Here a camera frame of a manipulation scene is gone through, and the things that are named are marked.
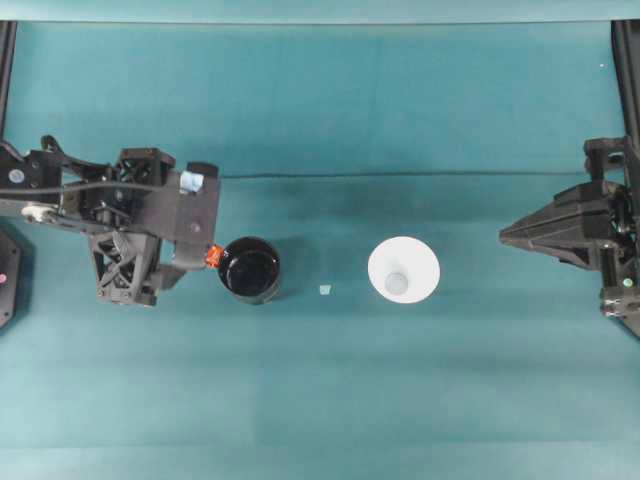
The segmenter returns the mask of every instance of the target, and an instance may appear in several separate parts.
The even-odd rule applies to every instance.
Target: black bowl
[[[239,238],[225,248],[218,275],[238,300],[267,303],[278,293],[280,256],[261,238]]]

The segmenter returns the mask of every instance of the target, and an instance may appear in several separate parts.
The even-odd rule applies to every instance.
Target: white cone cup
[[[424,242],[411,237],[394,237],[382,242],[371,253],[369,280],[380,295],[392,302],[417,303],[438,286],[440,263]]]

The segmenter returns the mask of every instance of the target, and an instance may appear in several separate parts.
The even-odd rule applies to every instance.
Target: cable
[[[121,188],[123,190],[143,190],[145,192],[157,192],[163,187],[153,185],[140,185],[125,182],[91,182],[78,185],[69,185],[49,188],[0,188],[0,195],[49,195],[54,193],[80,192],[96,188]]]

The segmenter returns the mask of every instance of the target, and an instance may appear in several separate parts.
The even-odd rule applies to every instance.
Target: orange clip
[[[207,259],[205,260],[205,263],[209,268],[218,268],[222,261],[222,257],[224,257],[224,247],[214,245],[207,252]]]

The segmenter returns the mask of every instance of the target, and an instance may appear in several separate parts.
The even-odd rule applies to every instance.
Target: teal surface
[[[598,313],[597,274],[497,241],[585,178],[562,173],[579,169],[583,137],[622,133],[607,24],[136,29],[23,25],[7,137],[26,149],[51,131],[104,161],[150,142],[183,165],[219,163],[217,241],[271,240],[282,295],[251,307],[197,272],[155,309],[100,304],[85,239],[6,223],[27,246],[28,288],[0,332],[0,478],[637,477],[640,343]],[[363,74],[376,43],[397,54]],[[568,50],[540,47],[545,67],[540,43]],[[270,48],[295,46],[271,65]],[[423,49],[438,68],[417,62]],[[365,146],[362,118],[388,127]],[[395,235],[440,259],[426,302],[391,304],[369,284],[369,253]]]
[[[22,24],[6,136],[157,145],[225,175],[576,172],[623,132],[602,23]]]
[[[636,0],[3,0],[0,18],[156,23],[494,23],[640,17]]]

